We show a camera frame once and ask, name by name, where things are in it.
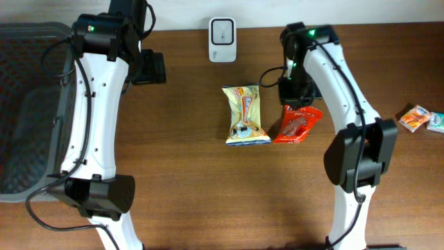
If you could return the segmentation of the orange Kleenex tissue pack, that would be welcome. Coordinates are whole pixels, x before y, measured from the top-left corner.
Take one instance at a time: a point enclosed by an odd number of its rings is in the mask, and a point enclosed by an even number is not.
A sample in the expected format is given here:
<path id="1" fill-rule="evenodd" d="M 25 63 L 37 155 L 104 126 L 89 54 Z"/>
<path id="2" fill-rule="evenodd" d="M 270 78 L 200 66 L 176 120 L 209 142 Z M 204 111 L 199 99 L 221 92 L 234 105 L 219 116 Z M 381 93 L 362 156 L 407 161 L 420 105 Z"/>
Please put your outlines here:
<path id="1" fill-rule="evenodd" d="M 428 122 L 432 117 L 432 113 L 416 105 L 403 116 L 401 116 L 399 123 L 403 125 L 407 130 L 414 133 L 421 125 Z"/>

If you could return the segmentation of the green Kleenex tissue pack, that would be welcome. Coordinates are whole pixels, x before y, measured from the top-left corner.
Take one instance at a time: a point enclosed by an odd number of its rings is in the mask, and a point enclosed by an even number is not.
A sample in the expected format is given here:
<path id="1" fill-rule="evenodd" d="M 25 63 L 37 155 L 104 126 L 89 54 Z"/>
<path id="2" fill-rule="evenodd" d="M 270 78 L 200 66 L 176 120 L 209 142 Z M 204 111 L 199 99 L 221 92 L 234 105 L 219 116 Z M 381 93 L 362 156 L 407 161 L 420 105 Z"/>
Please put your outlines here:
<path id="1" fill-rule="evenodd" d="M 427 130 L 444 133 L 443 113 L 431 112 L 431 118 L 427 123 Z"/>

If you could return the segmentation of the yellow snack bag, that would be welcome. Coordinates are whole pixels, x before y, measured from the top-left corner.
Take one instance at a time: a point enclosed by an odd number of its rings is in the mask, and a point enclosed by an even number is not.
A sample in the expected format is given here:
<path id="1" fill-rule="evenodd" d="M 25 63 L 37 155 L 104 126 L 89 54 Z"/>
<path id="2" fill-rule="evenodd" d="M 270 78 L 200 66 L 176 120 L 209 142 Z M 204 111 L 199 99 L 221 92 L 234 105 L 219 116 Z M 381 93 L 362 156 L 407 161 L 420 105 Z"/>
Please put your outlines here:
<path id="1" fill-rule="evenodd" d="M 259 84 L 223 86 L 231 109 L 227 146 L 270 144 L 271 138 L 261 125 Z"/>

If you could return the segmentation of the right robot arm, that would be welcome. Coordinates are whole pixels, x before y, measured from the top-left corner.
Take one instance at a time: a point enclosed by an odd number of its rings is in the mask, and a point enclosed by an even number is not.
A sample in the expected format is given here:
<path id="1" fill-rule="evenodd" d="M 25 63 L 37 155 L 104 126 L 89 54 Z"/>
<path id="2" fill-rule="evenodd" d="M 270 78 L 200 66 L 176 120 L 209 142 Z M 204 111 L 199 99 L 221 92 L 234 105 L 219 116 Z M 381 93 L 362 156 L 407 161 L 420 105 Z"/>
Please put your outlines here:
<path id="1" fill-rule="evenodd" d="M 280 34 L 284 72 L 278 80 L 282 105 L 310 106 L 323 99 L 335 137 L 323 157 L 334 186 L 334 219 L 325 249 L 367 249 L 370 200 L 388 171 L 398 135 L 392 119 L 382 119 L 354 79 L 334 29 L 289 24 Z"/>

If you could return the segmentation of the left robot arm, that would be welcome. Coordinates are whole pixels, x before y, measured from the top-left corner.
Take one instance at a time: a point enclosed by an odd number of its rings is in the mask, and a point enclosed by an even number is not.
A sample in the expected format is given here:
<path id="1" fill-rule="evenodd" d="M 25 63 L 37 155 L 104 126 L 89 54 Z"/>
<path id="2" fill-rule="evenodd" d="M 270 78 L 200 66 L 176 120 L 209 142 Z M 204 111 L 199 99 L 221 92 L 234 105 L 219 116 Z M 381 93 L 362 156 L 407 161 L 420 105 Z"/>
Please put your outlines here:
<path id="1" fill-rule="evenodd" d="M 131 85 L 164 83 L 161 53 L 141 47 L 156 20 L 146 1 L 112 1 L 107 12 L 82 14 L 67 44 L 76 69 L 69 144 L 48 193 L 78 210 L 106 249 L 142 249 L 130 208 L 135 179 L 117 173 L 114 139 L 121 95 Z"/>

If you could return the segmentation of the red candy packet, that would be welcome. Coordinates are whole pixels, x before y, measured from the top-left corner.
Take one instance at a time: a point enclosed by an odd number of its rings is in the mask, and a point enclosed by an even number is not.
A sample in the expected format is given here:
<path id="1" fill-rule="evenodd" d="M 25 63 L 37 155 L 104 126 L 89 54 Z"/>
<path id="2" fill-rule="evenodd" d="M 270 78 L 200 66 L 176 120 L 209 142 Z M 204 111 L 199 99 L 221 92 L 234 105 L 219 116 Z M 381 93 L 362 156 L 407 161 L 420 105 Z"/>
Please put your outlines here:
<path id="1" fill-rule="evenodd" d="M 305 140 L 310 130 L 323 117 L 323 112 L 311 106 L 293 109 L 284 107 L 281 129 L 274 139 L 274 144 L 299 144 Z"/>

